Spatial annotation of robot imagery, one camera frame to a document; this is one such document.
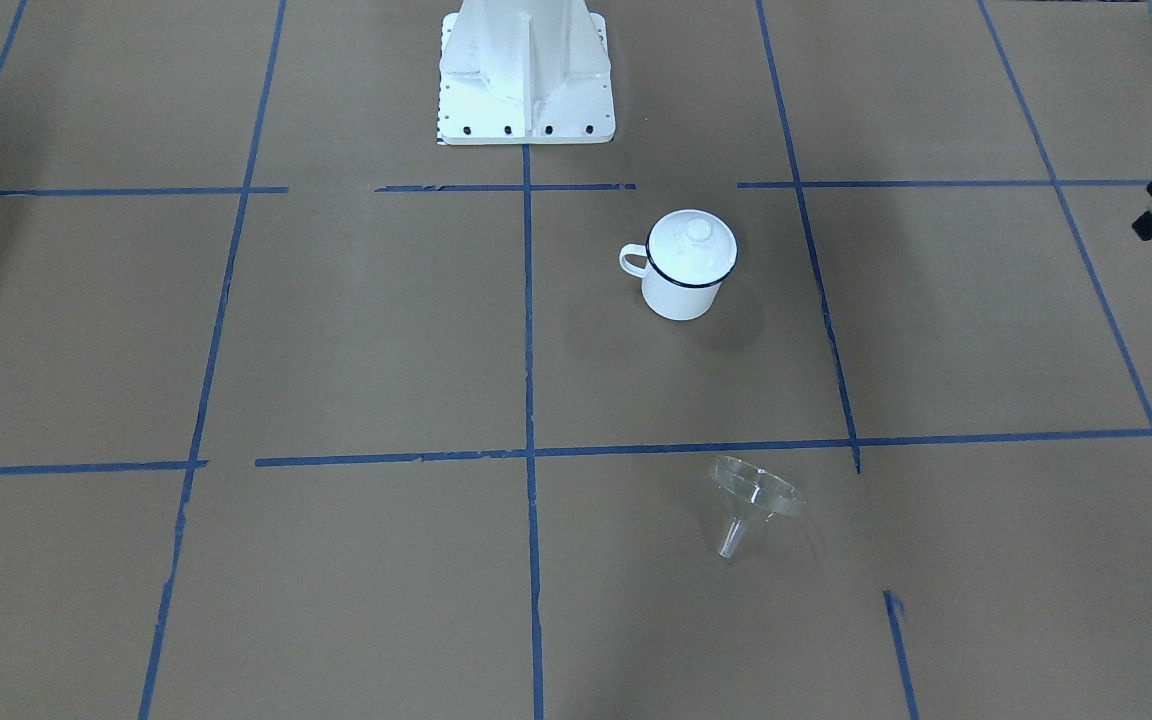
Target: transparent object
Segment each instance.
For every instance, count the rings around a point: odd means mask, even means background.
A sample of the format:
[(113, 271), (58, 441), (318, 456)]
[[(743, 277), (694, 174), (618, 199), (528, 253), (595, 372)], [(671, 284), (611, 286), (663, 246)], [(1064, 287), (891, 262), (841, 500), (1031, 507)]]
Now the transparent object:
[(718, 555), (732, 560), (745, 531), (767, 523), (776, 515), (794, 518), (806, 500), (790, 483), (757, 465), (730, 455), (714, 456), (708, 478), (723, 491), (727, 509), (727, 532), (719, 543)]

